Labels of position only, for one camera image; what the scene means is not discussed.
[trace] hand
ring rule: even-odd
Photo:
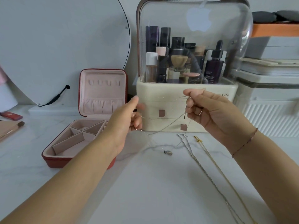
[[[143,109],[142,104],[138,104],[138,96],[134,96],[128,103],[114,111],[107,127],[102,132],[111,140],[115,147],[114,157],[117,156],[125,145],[125,139],[128,132],[142,128],[142,118],[139,112],[133,112],[134,109]]]
[[[190,97],[188,117],[230,150],[240,148],[256,130],[227,98],[206,90],[186,89],[183,93]]]

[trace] clear acrylic lid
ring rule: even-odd
[[[247,0],[141,0],[137,8],[141,82],[234,84],[232,72],[240,69],[252,25]],[[156,46],[166,47],[166,57],[157,56],[154,64],[146,65],[146,52],[155,52]]]

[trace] forearm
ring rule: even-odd
[[[233,153],[235,148],[228,148]],[[268,207],[283,223],[299,223],[299,167],[259,131],[234,156]]]
[[[0,224],[74,223],[113,159],[109,140],[96,140]]]

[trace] apple logo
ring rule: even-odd
[[[211,10],[204,7],[206,3],[207,1],[203,1],[199,7],[188,9],[186,20],[191,31],[206,32],[212,25],[209,20]]]

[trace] right hand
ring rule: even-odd
[[[183,93],[190,97],[186,102],[188,117],[230,151],[239,149],[256,130],[227,98],[198,89],[186,89]]]

